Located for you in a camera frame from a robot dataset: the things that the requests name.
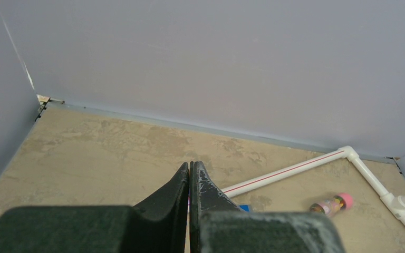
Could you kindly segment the white PVC pipe frame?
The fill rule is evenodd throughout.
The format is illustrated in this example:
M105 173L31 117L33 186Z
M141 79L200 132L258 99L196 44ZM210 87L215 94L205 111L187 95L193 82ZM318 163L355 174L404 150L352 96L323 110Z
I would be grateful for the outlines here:
M202 161L214 183L230 187L315 158L289 148L241 148L192 157ZM354 206L333 217L347 252L405 252L405 226L347 159L338 159L233 198L255 212L306 211L315 202L346 192Z

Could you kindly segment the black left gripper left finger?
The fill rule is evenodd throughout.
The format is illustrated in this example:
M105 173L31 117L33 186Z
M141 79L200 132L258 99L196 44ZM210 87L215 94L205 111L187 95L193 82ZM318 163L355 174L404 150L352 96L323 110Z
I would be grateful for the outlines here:
M134 206L23 206L0 216L0 252L184 252L188 163Z

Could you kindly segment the blue grey small block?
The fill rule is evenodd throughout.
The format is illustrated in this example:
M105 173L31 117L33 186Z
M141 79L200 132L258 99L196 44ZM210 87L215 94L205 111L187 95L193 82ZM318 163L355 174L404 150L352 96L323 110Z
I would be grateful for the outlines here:
M239 205L239 207L241 208L241 210L244 210L246 212L252 212L253 211L251 205Z

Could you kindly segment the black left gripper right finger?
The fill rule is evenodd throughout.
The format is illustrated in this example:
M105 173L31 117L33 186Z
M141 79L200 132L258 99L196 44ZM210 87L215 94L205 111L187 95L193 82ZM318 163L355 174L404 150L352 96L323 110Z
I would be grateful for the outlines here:
M246 212L214 184L203 162L191 162L189 173L191 252L345 252L327 217Z

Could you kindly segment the pink capped small bottle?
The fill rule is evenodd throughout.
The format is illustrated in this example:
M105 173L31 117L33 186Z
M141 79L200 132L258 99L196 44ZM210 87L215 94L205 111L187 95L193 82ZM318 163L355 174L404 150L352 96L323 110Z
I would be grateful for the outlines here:
M349 210L353 204L353 197L348 193L342 192L329 199L312 204L309 207L309 211L333 217L340 211Z

